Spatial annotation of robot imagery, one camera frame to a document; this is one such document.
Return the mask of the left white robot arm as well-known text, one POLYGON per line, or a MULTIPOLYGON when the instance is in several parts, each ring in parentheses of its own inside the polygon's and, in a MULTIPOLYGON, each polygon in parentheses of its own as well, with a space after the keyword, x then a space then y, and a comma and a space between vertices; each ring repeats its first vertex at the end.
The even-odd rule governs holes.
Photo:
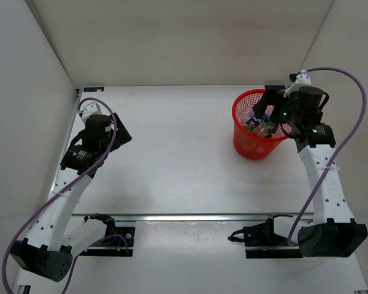
POLYGON ((115 221, 107 214, 87 216, 69 233, 66 228, 81 195, 102 167, 103 155, 131 139, 116 113, 95 113, 85 120, 85 128, 73 138, 60 163, 52 203, 10 249, 23 270, 60 282, 82 251, 98 241, 103 245, 115 241, 115 221))

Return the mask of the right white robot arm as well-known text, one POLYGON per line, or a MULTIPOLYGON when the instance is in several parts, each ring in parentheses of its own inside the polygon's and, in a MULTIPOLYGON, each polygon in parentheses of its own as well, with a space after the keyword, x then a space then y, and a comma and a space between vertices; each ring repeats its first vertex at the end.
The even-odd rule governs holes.
POLYGON ((367 238, 344 196, 335 161, 335 138, 322 122, 329 94, 313 86, 297 90, 253 89, 232 105, 233 144, 244 158, 266 158, 284 139, 295 141, 304 164, 313 206, 311 222, 302 215, 275 215, 244 226, 229 240, 244 243, 249 258, 349 257, 367 238))

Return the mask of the blue label clear bottle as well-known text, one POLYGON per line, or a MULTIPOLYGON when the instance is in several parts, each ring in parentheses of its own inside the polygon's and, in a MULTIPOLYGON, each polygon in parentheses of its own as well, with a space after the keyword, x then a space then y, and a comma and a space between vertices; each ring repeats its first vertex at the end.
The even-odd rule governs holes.
POLYGON ((267 125, 269 117, 264 115, 262 119, 250 118, 244 125, 244 129, 255 134, 258 137, 267 137, 269 135, 269 126, 267 125))

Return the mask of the red mesh plastic bin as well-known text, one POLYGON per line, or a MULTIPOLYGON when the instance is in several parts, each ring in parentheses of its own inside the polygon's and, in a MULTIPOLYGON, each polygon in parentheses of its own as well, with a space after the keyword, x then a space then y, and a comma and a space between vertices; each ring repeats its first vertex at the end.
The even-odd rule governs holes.
POLYGON ((252 89, 239 95, 232 105, 234 120, 233 144, 236 151, 244 158, 251 160, 265 159, 271 152, 288 137, 280 126, 271 137, 259 137, 249 129, 240 114, 248 107, 253 107, 266 92, 265 89, 252 89))

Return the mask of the small black cap bottle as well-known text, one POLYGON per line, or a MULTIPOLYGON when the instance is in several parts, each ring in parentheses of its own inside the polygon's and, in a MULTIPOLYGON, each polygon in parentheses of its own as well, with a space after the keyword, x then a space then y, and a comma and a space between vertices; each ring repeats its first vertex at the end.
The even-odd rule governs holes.
POLYGON ((247 107, 238 114, 238 118, 240 121, 245 123, 254 117, 254 115, 255 113, 253 109, 251 107, 247 107))

